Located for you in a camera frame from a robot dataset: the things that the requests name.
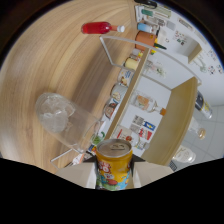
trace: shelf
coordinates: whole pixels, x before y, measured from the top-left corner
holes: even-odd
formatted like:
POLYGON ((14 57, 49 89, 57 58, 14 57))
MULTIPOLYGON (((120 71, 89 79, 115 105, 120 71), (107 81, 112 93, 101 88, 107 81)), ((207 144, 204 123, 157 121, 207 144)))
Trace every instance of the shelf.
POLYGON ((140 79, 140 74, 142 73, 144 64, 145 64, 145 62, 147 60, 148 53, 149 53, 149 49, 146 49, 144 51, 144 54, 142 56, 141 61, 139 62, 139 65, 138 65, 138 67, 137 67, 137 69, 135 71, 135 74, 134 74, 134 76, 132 78, 130 86, 128 87, 128 90, 127 90, 127 92, 126 92, 126 94, 124 96, 124 99, 122 100, 122 102, 120 104, 120 107, 119 107, 119 109, 117 111, 117 114, 115 115, 114 120, 113 120, 113 122, 112 122, 112 124, 111 124, 111 126, 110 126, 110 128, 109 128, 109 130, 108 130, 108 132, 106 134, 106 136, 105 136, 105 139, 109 139, 112 136, 116 126, 118 125, 118 123, 119 123, 119 121, 120 121, 120 119, 121 119, 121 117, 122 117, 122 115, 123 115, 123 113, 125 111, 127 103, 128 103, 128 101, 130 99, 130 96, 131 96, 135 86, 137 85, 139 79, 140 79))
MULTIPOLYGON (((149 51, 150 49, 146 47, 126 95, 106 133, 105 139, 112 137, 115 128, 123 119, 126 108, 129 105, 131 94, 136 89, 141 77, 145 77, 142 73, 149 51)), ((150 141, 150 147, 143 152, 141 158, 150 163, 169 165, 173 155, 176 153, 187 133, 195 107, 197 86, 198 80, 193 77, 177 87, 170 89, 171 94, 166 106, 167 113, 162 117, 150 141)))

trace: wooden tabletop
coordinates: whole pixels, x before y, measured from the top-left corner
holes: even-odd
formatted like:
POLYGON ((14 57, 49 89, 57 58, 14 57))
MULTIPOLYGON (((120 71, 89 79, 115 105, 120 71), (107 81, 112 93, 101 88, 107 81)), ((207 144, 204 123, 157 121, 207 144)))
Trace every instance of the wooden tabletop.
MULTIPOLYGON (((0 151, 3 158, 55 173, 50 160, 69 148, 46 132, 35 114, 37 98, 59 93, 97 118, 109 99, 119 68, 110 64, 99 35, 81 33, 86 22, 124 25, 109 35, 135 39, 134 0, 75 0, 37 19, 16 41, 0 72, 0 151)), ((125 60, 129 45, 108 43, 112 56, 125 60)), ((64 167, 78 154, 60 159, 64 167)))

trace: bottle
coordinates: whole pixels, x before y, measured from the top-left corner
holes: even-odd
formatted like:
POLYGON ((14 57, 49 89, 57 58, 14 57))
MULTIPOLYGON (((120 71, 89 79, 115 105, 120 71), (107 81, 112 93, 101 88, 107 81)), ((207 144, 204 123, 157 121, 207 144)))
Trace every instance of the bottle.
POLYGON ((144 31, 146 33, 152 32, 152 26, 146 25, 144 23, 138 23, 138 30, 144 31))
POLYGON ((43 93, 35 104, 42 126, 62 144, 85 153, 101 122, 74 102, 56 93, 43 93))
POLYGON ((196 154, 194 152, 192 152, 189 148, 180 145, 172 159, 181 163, 193 163, 195 158, 196 154))
POLYGON ((133 92, 130 99, 130 104, 144 111, 147 111, 148 113, 156 111, 162 116, 166 114, 166 109, 158 106, 154 98, 147 96, 144 93, 141 93, 140 91, 133 92))
POLYGON ((194 117, 191 118, 188 131, 196 135, 201 140, 205 138, 206 130, 196 121, 194 117))
POLYGON ((130 142, 130 144, 133 147, 137 147, 139 142, 140 142, 140 137, 138 134, 134 133, 132 130, 122 126, 122 125, 118 125, 112 135, 113 139, 123 139, 126 140, 128 142, 130 142))
POLYGON ((124 32, 124 26, 112 26, 108 22, 92 22, 82 25, 81 31, 84 34, 105 34, 109 31, 124 32))
POLYGON ((195 108, 202 112, 207 119, 212 118, 212 109, 199 91, 196 97, 195 108))

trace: red bottle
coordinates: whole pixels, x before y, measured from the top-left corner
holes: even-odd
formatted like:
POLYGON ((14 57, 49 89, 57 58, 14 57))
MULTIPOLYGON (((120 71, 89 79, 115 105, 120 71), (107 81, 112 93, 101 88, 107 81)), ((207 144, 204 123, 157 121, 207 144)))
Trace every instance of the red bottle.
POLYGON ((110 31, 124 32, 124 26, 112 26, 108 22, 92 22, 82 25, 82 33, 84 34, 105 34, 110 31))

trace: yellow can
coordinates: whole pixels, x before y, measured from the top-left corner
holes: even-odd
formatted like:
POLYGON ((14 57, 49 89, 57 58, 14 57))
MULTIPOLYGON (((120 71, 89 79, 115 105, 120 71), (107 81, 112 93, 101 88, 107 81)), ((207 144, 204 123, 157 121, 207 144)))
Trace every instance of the yellow can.
POLYGON ((123 139, 107 139, 97 145, 96 157, 102 186, 110 191, 123 190, 128 185, 132 148, 123 139))

